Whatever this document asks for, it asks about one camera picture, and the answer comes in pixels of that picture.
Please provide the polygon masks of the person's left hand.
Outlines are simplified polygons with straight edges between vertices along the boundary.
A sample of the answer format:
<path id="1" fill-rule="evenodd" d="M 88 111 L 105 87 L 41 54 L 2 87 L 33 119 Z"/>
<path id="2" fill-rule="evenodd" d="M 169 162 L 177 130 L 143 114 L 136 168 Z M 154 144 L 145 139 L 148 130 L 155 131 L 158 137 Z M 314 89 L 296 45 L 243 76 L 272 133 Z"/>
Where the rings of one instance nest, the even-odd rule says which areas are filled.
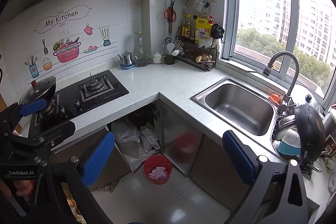
<path id="1" fill-rule="evenodd" d="M 19 180 L 14 182 L 15 191 L 17 196 L 29 197 L 33 191 L 34 180 Z M 1 192 L 5 197 L 11 197 L 12 193 L 10 188 L 5 184 L 3 180 L 0 180 Z"/>

